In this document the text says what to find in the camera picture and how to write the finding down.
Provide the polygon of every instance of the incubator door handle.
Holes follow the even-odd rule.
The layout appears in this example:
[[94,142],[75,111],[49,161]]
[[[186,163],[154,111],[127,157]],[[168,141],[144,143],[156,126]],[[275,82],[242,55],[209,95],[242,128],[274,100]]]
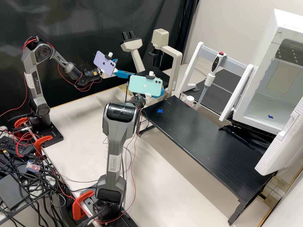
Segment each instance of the incubator door handle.
[[297,120],[298,116],[299,116],[299,114],[297,114],[295,111],[293,111],[291,113],[288,122],[286,123],[286,125],[284,126],[284,128],[282,129],[282,131],[279,132],[278,135],[276,136],[276,138],[278,140],[280,140],[280,141],[283,140],[283,138],[285,137],[285,135],[288,133],[288,131],[290,130],[290,128],[293,126],[293,124]]

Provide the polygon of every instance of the orange clamp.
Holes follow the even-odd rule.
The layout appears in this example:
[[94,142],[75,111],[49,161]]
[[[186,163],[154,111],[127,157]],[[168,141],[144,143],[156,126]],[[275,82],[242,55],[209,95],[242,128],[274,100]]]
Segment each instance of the orange clamp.
[[[18,120],[16,120],[15,124],[14,124],[14,127],[15,128],[19,128],[20,126],[22,126],[23,123],[26,123],[28,122],[28,118],[27,117],[24,117],[24,118],[20,118]],[[16,136],[21,138],[23,136],[24,133],[22,132],[18,132],[16,133]],[[32,136],[31,135],[28,135],[28,136],[25,136],[24,139],[31,139]]]
[[89,190],[88,192],[83,193],[77,199],[75,199],[75,201],[73,203],[73,218],[76,221],[80,220],[81,218],[83,218],[86,215],[80,206],[81,202],[83,202],[84,200],[86,200],[87,198],[89,198],[93,195],[94,195],[93,190]]
[[42,155],[41,144],[44,143],[45,141],[51,140],[52,138],[53,138],[52,136],[43,136],[35,141],[34,146],[37,150],[35,153],[37,157]]

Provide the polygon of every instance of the black backdrop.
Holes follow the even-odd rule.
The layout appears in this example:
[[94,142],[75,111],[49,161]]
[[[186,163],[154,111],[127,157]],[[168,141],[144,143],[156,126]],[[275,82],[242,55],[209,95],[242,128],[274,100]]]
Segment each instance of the black backdrop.
[[[191,0],[2,0],[0,2],[0,114],[18,107],[25,98],[23,64],[21,62],[24,41],[38,35],[50,42],[67,61],[94,68],[97,50],[114,53],[117,68],[135,72],[130,53],[120,47],[122,31],[133,30],[143,41],[139,49],[146,68],[152,64],[148,52],[152,50],[154,29],[169,31],[169,45],[184,51],[190,22],[183,22],[186,7]],[[164,57],[161,69],[170,68],[172,59]],[[89,92],[79,92],[67,84],[58,74],[56,62],[46,61],[38,65],[45,99],[50,107],[60,105],[125,83],[117,77],[94,84]],[[28,101],[18,110],[0,118],[0,125],[7,119],[30,111]]]

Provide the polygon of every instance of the purple smartphone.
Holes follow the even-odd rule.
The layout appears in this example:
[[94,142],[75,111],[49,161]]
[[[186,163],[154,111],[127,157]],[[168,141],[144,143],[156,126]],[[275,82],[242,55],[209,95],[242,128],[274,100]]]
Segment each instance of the purple smartphone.
[[102,54],[100,51],[97,51],[94,64],[102,69],[104,73],[108,76],[111,76],[114,72],[116,64],[112,60],[108,60],[105,58],[105,55]]

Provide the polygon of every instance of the gray robotic arm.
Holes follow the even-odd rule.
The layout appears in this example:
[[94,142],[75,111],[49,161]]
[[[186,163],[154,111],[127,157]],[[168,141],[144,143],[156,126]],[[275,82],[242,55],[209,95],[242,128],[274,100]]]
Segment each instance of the gray robotic arm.
[[121,156],[125,141],[131,138],[139,125],[140,109],[145,105],[142,96],[130,102],[108,103],[103,115],[103,133],[108,136],[106,174],[99,178],[94,212],[101,220],[117,218],[126,192],[126,180],[120,176]]
[[29,105],[32,108],[35,117],[39,119],[33,120],[33,127],[36,129],[45,129],[51,125],[49,112],[50,108],[43,96],[37,65],[47,59],[54,59],[64,68],[65,73],[74,81],[76,85],[85,86],[90,81],[100,79],[101,71],[96,68],[91,71],[81,72],[72,62],[67,62],[62,55],[48,42],[39,39],[38,36],[30,38],[24,46],[21,61],[25,68],[25,78],[27,86],[30,90]]

